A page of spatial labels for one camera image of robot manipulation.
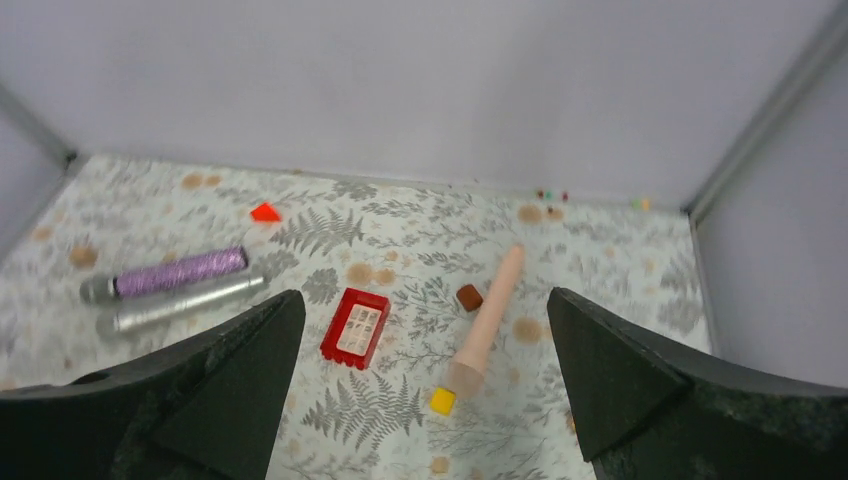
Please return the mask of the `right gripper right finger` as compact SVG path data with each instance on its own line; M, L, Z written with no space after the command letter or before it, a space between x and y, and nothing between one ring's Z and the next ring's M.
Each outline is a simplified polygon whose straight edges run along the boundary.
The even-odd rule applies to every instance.
M746 368L566 288L547 303L583 458L602 479L843 479L847 392Z

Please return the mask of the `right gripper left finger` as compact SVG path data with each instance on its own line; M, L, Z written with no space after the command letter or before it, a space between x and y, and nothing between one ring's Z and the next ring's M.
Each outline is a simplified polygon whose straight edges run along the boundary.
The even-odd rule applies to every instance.
M5 479L262 479L305 326L287 290L66 385L1 395Z

